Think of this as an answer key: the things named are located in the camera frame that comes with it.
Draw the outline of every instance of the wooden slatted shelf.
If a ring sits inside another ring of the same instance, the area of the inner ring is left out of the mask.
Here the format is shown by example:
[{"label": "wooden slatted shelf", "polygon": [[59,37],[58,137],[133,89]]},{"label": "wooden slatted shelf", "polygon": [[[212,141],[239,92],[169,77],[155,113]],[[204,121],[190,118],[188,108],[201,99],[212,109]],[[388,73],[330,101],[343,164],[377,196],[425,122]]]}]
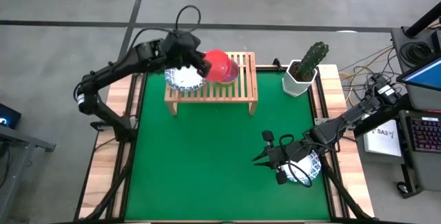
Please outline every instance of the wooden slatted shelf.
[{"label": "wooden slatted shelf", "polygon": [[194,92],[165,88],[165,104],[173,115],[178,114],[179,103],[248,103],[249,114],[256,111],[258,93],[256,60],[253,52],[227,52],[228,57],[239,65],[240,74],[233,85],[223,86],[207,82]]}]

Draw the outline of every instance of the floor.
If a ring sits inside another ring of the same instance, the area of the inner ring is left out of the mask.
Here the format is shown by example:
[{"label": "floor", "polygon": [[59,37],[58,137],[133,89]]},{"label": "floor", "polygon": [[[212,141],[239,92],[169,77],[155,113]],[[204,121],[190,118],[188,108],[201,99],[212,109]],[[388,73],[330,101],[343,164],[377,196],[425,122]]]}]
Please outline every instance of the floor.
[{"label": "floor", "polygon": [[[194,4],[204,24],[194,32],[202,41],[201,50],[254,51],[260,64],[274,58],[288,63],[301,59],[314,42],[325,41],[330,52],[323,63],[344,68],[390,45],[389,28],[411,25],[438,2],[0,0],[0,102],[23,114],[22,132],[57,144],[53,154],[35,154],[12,216],[31,223],[73,219],[96,138],[88,125],[94,118],[79,113],[73,88],[82,75],[123,54],[139,28],[171,28],[177,12]],[[195,12],[184,12],[180,23],[190,26],[196,18]],[[151,31],[139,41],[164,36]],[[381,71],[385,58],[371,69]],[[399,71],[396,61],[391,62]],[[352,72],[352,67],[345,71]],[[356,82],[363,83],[363,77]],[[439,223],[441,193],[423,192],[402,200],[394,185],[401,180],[397,165],[363,161],[363,168],[378,218]]]}]

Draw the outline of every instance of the plate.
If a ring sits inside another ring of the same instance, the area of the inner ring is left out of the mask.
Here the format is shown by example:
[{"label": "plate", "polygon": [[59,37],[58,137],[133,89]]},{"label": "plate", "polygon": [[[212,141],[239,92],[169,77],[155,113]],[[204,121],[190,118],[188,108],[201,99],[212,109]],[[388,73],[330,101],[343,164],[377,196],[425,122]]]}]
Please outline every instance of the plate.
[{"label": "plate", "polygon": [[[308,156],[303,158],[301,161],[297,163],[291,161],[291,163],[302,168],[302,170],[308,174],[311,180],[314,180],[317,177],[320,170],[322,169],[322,164],[320,163],[320,159],[318,158],[315,151],[312,151]],[[281,168],[283,171],[286,172],[287,178],[290,181],[297,182],[297,180],[292,176],[292,173],[289,171],[288,164],[282,165]],[[302,181],[302,183],[309,184],[308,178],[303,174],[303,172],[301,172],[294,166],[291,166],[291,169],[294,172],[294,174],[297,176],[297,178],[300,181]]]},{"label": "plate", "polygon": [[199,89],[205,84],[205,79],[197,73],[196,68],[190,66],[180,70],[173,68],[165,71],[165,80],[174,90],[191,92]]}]

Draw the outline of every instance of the green cactus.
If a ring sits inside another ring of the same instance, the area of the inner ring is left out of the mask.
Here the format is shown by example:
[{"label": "green cactus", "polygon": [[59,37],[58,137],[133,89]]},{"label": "green cactus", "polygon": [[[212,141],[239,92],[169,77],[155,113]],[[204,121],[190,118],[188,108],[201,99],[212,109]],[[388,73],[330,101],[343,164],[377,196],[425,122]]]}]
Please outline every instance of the green cactus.
[{"label": "green cactus", "polygon": [[328,52],[328,44],[322,41],[313,44],[303,57],[302,61],[296,65],[297,71],[294,76],[300,80],[310,78],[314,68],[326,57]]}]

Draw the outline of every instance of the green mat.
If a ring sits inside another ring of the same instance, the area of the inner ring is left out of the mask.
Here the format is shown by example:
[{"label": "green mat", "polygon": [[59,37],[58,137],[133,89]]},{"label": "green mat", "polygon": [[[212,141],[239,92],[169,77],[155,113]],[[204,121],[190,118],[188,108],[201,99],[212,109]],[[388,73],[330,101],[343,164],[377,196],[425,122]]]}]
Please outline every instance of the green mat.
[{"label": "green mat", "polygon": [[164,76],[149,76],[126,220],[329,220],[322,175],[311,188],[278,185],[275,171],[253,166],[263,130],[301,138],[313,125],[308,95],[285,94],[282,76],[258,72],[254,116],[246,103],[184,103],[175,117]]}]

